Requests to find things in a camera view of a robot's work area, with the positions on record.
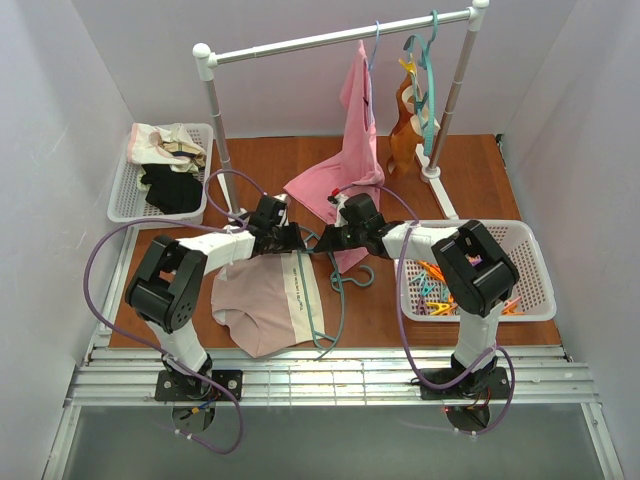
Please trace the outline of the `mauve underwear white waistband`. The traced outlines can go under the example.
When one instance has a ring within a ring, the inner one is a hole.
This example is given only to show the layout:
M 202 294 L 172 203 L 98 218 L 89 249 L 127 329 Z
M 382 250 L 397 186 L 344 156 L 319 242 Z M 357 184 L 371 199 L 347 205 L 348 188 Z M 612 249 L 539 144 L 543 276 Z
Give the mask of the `mauve underwear white waistband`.
M 307 254 L 262 255 L 222 268 L 211 293 L 215 321 L 253 358 L 308 342 L 325 331 Z

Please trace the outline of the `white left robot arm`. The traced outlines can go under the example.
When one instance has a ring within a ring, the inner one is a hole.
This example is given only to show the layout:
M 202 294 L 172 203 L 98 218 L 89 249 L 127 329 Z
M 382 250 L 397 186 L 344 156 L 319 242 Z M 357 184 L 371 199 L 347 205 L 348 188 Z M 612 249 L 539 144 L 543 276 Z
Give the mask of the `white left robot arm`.
M 205 374 L 209 355 L 192 317 L 204 277 L 226 265 L 260 255 L 288 253 L 304 246 L 300 229 L 287 220 L 285 194 L 264 195 L 242 226 L 227 226 L 183 240 L 156 237 L 125 292 L 125 302 L 160 343 L 163 361 L 181 374 Z

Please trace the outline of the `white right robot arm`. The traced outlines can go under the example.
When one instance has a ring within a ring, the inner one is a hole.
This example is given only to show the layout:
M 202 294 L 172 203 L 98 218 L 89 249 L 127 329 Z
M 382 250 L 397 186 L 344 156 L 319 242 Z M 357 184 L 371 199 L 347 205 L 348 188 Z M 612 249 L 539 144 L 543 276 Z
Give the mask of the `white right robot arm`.
M 328 202 L 337 221 L 325 228 L 316 252 L 364 248 L 368 254 L 397 262 L 437 266 L 460 312 L 458 342 L 451 369 L 461 381 L 494 363 L 498 319 L 519 273 L 486 226 L 468 220 L 457 227 L 425 227 L 417 220 L 388 222 L 370 195 L 334 192 Z

